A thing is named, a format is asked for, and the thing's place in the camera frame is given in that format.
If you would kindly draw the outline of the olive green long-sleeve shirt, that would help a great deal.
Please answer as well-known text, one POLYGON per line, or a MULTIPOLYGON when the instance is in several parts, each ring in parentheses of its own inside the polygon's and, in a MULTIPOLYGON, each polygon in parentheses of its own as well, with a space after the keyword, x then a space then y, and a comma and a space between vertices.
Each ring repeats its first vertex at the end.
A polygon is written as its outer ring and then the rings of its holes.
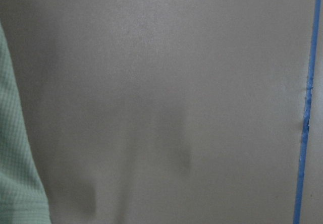
POLYGON ((1 32, 1 223, 50 223, 47 196, 25 128, 19 91, 1 32))

